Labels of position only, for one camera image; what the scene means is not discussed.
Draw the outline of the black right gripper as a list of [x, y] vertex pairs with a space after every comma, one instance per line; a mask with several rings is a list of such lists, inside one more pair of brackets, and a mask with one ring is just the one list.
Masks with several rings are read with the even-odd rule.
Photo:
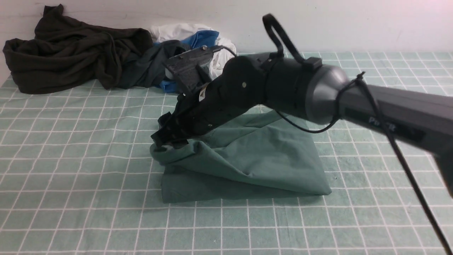
[[207, 134], [262, 102], [263, 78], [220, 76], [198, 94], [178, 102], [174, 112], [151, 135], [157, 150], [180, 149], [188, 139]]

